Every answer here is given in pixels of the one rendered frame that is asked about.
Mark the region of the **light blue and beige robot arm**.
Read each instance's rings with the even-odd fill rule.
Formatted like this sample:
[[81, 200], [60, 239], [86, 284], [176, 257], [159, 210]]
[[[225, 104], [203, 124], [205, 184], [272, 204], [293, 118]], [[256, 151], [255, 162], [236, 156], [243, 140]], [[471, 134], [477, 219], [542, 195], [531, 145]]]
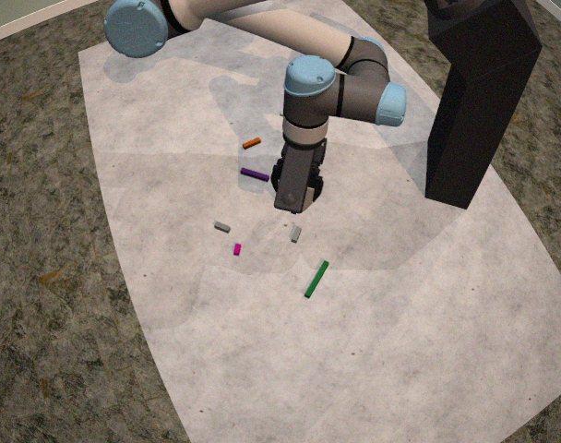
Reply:
[[[390, 82], [388, 59], [378, 41], [355, 38], [269, 0], [115, 0], [103, 29], [115, 51], [143, 58], [171, 38], [199, 29], [205, 18], [305, 54], [288, 64], [283, 83], [280, 116], [290, 140], [319, 142], [327, 134], [330, 116], [377, 126], [402, 124], [406, 91]], [[335, 73], [334, 67], [347, 75]], [[287, 146], [276, 209], [303, 211], [315, 153]]]

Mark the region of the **green rod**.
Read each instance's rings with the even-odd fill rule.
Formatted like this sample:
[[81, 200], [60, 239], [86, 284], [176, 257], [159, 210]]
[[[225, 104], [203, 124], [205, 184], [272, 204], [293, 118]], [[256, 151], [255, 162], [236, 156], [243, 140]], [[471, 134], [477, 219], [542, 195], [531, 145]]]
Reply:
[[324, 272], [326, 271], [326, 269], [328, 267], [328, 264], [329, 264], [329, 262], [324, 260], [324, 262], [323, 262], [322, 266], [320, 267], [318, 273], [316, 274], [315, 278], [313, 279], [312, 283], [310, 284], [309, 288], [307, 289], [306, 293], [304, 294], [304, 297], [310, 298], [310, 296], [312, 295], [316, 286], [318, 285], [320, 279], [322, 278]]

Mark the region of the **orange rod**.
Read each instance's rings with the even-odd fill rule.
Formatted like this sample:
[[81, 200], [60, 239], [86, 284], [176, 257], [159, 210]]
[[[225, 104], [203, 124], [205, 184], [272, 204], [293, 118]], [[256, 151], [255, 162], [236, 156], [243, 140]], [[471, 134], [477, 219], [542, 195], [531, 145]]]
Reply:
[[261, 143], [261, 139], [260, 138], [255, 138], [255, 139], [252, 139], [252, 140], [244, 143], [243, 148], [246, 150], [246, 149], [249, 149], [249, 148], [251, 148], [251, 147], [253, 147], [253, 146], [255, 146], [259, 143]]

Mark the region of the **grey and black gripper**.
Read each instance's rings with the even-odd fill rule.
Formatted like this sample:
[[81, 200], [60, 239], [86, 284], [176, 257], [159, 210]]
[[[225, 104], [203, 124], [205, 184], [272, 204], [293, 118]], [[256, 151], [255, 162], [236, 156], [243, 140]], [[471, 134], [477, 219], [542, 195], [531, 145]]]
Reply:
[[[314, 144], [300, 144], [300, 143], [294, 142], [294, 141], [290, 140], [289, 138], [287, 138], [283, 132], [282, 132], [282, 135], [283, 135], [283, 139], [285, 141], [284, 146], [283, 146], [282, 151], [281, 151], [281, 154], [280, 154], [282, 158], [278, 159], [278, 161], [276, 163], [277, 165], [274, 164], [273, 172], [272, 172], [271, 177], [270, 177], [270, 180], [271, 180], [271, 183], [274, 187], [275, 192], [277, 192], [277, 189], [278, 189], [278, 184], [279, 184], [280, 177], [281, 177], [281, 170], [282, 170], [282, 165], [283, 165], [283, 162], [284, 162], [287, 146], [289, 145], [292, 148], [297, 149], [297, 150], [314, 150], [314, 149], [316, 149], [315, 158], [314, 158], [313, 166], [312, 166], [312, 173], [311, 173], [311, 176], [310, 176], [310, 179], [309, 179], [309, 184], [308, 184], [308, 188], [307, 188], [306, 196], [305, 196], [305, 200], [304, 200], [304, 207], [303, 207], [303, 211], [302, 211], [302, 212], [304, 212], [313, 202], [315, 202], [317, 200], [317, 198], [320, 196], [320, 194], [322, 192], [324, 181], [322, 179], [323, 176], [319, 176], [320, 169], [318, 168], [318, 166], [320, 166], [320, 164], [322, 164], [323, 161], [324, 161], [323, 157], [325, 157], [325, 152], [326, 152], [326, 149], [324, 151], [324, 147], [327, 146], [327, 140], [328, 139], [323, 138], [322, 140], [320, 140], [319, 142], [314, 143]], [[324, 144], [323, 144], [323, 142], [324, 142]], [[323, 154], [323, 157], [322, 157], [322, 154]], [[321, 162], [320, 162], [320, 160], [321, 160]]]

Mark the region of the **purple rod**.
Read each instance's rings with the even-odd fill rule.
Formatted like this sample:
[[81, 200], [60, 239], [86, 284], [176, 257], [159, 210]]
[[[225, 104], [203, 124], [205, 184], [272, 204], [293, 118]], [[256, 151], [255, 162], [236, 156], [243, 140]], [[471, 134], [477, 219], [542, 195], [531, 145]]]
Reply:
[[250, 176], [250, 177], [256, 178], [258, 180], [265, 181], [265, 182], [267, 182], [269, 180], [269, 175], [258, 173], [258, 172], [252, 171], [252, 170], [248, 170], [248, 169], [245, 169], [243, 167], [241, 169], [241, 174], [246, 175], [246, 176]]

